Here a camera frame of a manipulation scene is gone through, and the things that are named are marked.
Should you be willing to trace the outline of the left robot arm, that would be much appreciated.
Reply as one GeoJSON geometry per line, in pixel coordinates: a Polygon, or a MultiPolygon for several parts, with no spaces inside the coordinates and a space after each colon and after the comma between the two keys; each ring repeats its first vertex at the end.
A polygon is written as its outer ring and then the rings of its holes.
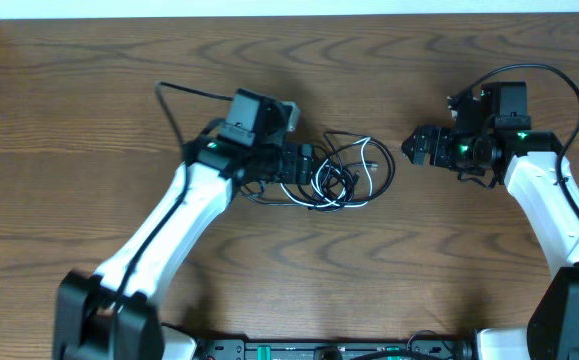
{"type": "Polygon", "coordinates": [[[191,359],[196,340],[162,324],[158,310],[200,235],[252,182],[306,185],[313,148],[289,143],[298,106],[247,89],[226,117],[182,144],[165,195],[113,256],[86,277],[69,272],[57,293],[55,359],[191,359]]]}

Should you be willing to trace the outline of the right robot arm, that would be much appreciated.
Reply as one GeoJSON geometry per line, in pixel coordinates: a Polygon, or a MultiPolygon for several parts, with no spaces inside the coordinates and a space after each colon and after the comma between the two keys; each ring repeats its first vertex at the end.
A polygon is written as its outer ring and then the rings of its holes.
{"type": "Polygon", "coordinates": [[[579,188],[556,135],[534,131],[523,82],[484,84],[448,100],[452,127],[417,127],[402,144],[414,164],[478,182],[487,171],[527,217],[551,283],[529,322],[479,330],[460,359],[579,359],[579,188]]]}

